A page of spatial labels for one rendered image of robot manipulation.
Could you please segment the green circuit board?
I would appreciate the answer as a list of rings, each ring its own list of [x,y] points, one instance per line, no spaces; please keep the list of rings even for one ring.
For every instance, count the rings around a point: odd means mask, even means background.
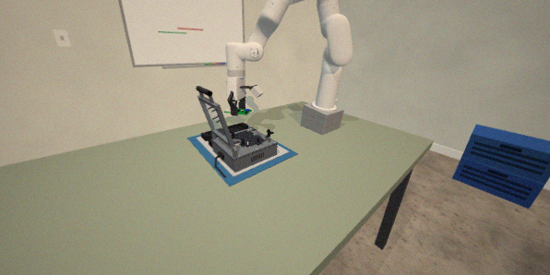
[[[237,110],[238,110],[238,114],[244,114],[244,115],[247,115],[247,114],[249,114],[249,113],[251,112],[250,109],[239,109],[239,108],[237,108]],[[243,110],[243,111],[242,111],[242,110]],[[226,110],[225,110],[225,113],[229,113],[229,114],[230,114],[230,113],[231,113],[231,108],[226,109]]]

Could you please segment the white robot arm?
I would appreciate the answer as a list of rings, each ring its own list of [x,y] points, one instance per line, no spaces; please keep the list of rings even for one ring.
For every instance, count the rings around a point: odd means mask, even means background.
[[[245,61],[256,62],[263,57],[263,48],[279,27],[289,3],[292,5],[301,1],[304,0],[267,0],[248,42],[226,44],[228,77],[245,76]],[[342,67],[353,58],[351,28],[348,19],[340,14],[338,0],[317,0],[317,12],[321,33],[328,45],[323,53],[317,97],[312,106],[319,111],[334,112],[337,109],[334,103],[338,101],[336,95]]]

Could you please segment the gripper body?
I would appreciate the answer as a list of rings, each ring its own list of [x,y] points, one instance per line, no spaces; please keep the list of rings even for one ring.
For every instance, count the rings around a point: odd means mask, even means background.
[[[245,89],[240,89],[241,86],[245,86],[244,77],[228,77],[227,78],[227,99],[233,91],[233,99],[239,101],[245,97]]]

